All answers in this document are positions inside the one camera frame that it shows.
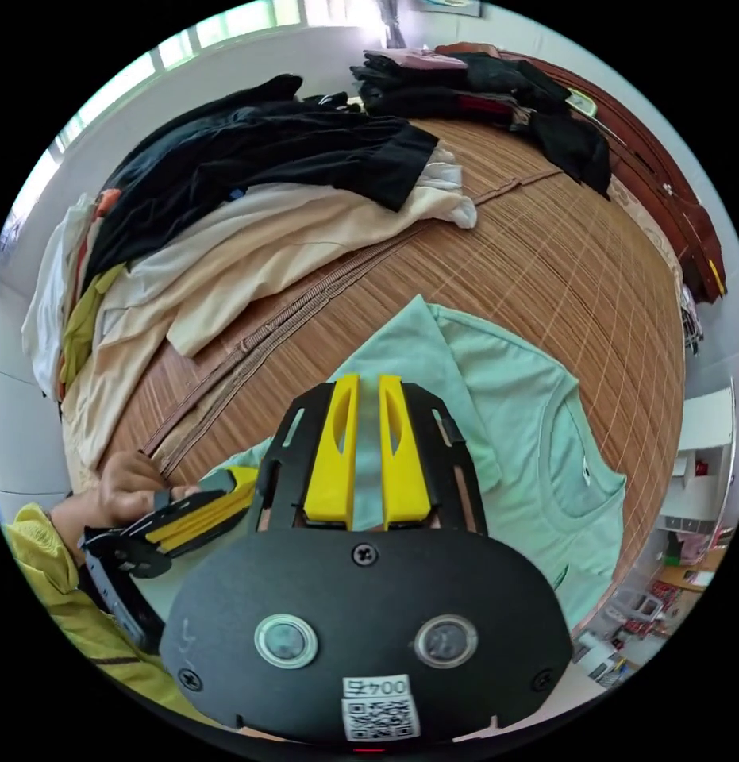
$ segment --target hand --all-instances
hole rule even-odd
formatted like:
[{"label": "hand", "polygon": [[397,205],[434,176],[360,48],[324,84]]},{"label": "hand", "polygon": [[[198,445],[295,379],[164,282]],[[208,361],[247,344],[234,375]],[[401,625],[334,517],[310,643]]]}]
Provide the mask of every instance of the hand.
[{"label": "hand", "polygon": [[[168,489],[155,464],[141,452],[118,452],[108,461],[96,487],[99,526],[127,526],[155,509],[155,493]],[[173,487],[180,500],[198,487]]]},{"label": "hand", "polygon": [[[165,489],[165,480],[146,455],[119,452],[107,461],[99,485],[52,508],[49,520],[80,566],[84,558],[78,541],[85,527],[127,526],[151,513],[155,493]],[[171,497],[178,500],[198,491],[199,487],[173,487]]]}]

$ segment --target pile of clothes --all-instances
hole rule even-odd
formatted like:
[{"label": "pile of clothes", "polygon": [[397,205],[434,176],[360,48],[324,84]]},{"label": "pile of clothes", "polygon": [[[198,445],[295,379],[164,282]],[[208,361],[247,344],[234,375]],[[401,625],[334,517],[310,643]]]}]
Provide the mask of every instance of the pile of clothes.
[{"label": "pile of clothes", "polygon": [[464,119],[508,129],[609,200],[607,141],[594,125],[572,116],[571,91],[528,61],[485,52],[367,50],[364,64],[351,72],[368,114]]},{"label": "pile of clothes", "polygon": [[255,299],[416,221],[474,227],[438,139],[281,75],[163,125],[52,233],[22,328],[94,467],[166,339],[194,356]]}]

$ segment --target person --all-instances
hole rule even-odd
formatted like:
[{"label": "person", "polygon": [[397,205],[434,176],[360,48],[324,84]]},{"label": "person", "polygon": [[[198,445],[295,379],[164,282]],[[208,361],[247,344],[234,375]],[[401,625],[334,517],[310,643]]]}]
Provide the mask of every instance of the person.
[{"label": "person", "polygon": [[[216,725],[181,694],[158,656],[135,648],[114,618],[82,589],[84,526],[126,526],[150,513],[156,491],[167,488],[155,464],[140,452],[111,457],[96,487],[72,495],[44,512],[24,506],[4,534],[31,588],[71,643],[107,675],[147,699],[185,717]],[[173,499],[198,488],[173,487]]]}]

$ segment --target window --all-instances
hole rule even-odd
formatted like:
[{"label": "window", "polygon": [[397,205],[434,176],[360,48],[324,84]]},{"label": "window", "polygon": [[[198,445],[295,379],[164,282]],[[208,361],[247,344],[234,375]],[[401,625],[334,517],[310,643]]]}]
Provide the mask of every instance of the window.
[{"label": "window", "polygon": [[366,26],[378,21],[375,0],[252,0],[207,18],[161,42],[89,98],[55,138],[52,160],[135,87],[193,59],[204,48],[280,26]]},{"label": "window", "polygon": [[[200,45],[209,48],[220,42],[225,42],[232,37],[239,37],[251,32],[260,32],[264,29],[273,29],[277,26],[277,14],[275,4],[281,5],[284,9],[289,2],[275,3],[275,0],[253,0],[245,3],[243,6],[232,8],[217,16],[207,18],[197,24],[197,37]],[[295,0],[295,11],[300,15]]]},{"label": "window", "polygon": [[78,135],[88,127],[94,119],[103,114],[116,101],[122,98],[134,87],[155,74],[155,64],[149,53],[137,58],[123,71],[116,74],[104,87],[81,106],[79,112],[64,126],[55,139],[55,145],[63,152]]},{"label": "window", "polygon": [[368,26],[381,23],[375,0],[305,0],[309,26]]},{"label": "window", "polygon": [[189,32],[186,29],[173,37],[169,37],[165,42],[161,42],[157,46],[157,51],[160,54],[160,60],[167,69],[183,64],[184,61],[188,61],[194,55]]},{"label": "window", "polygon": [[49,151],[44,151],[41,154],[41,158],[30,171],[28,179],[23,184],[12,205],[12,213],[17,219],[23,220],[28,216],[28,213],[36,201],[38,201],[58,167],[59,164],[52,158],[52,154]]},{"label": "window", "polygon": [[104,87],[101,87],[92,98],[89,98],[79,109],[79,115],[83,123],[88,126],[94,119],[109,109],[117,100],[127,92],[144,82],[155,74],[155,64],[149,53],[137,58],[123,71],[116,74]]},{"label": "window", "polygon": [[300,23],[298,0],[274,0],[274,15],[277,26],[291,26]]}]

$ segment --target bamboo mat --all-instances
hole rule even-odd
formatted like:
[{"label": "bamboo mat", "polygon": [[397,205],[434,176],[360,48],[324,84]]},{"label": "bamboo mat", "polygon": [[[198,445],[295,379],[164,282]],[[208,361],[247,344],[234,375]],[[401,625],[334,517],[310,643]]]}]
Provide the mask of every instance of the bamboo mat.
[{"label": "bamboo mat", "polygon": [[[476,228],[419,226],[355,282],[322,293],[307,319],[291,317],[289,333],[280,325],[280,341],[255,369],[220,382],[156,454],[171,481],[194,482],[273,433],[294,396],[422,294],[504,326],[579,379],[602,455],[628,477],[620,581],[660,510],[681,428],[683,336],[673,274],[619,205],[558,174],[515,137],[479,125],[420,124],[463,166],[465,191],[480,200]],[[160,425],[155,410],[164,418],[241,343],[232,326],[208,349],[216,355],[205,366],[161,350],[125,412],[117,448],[144,446]],[[214,406],[213,398],[225,404]]]}]

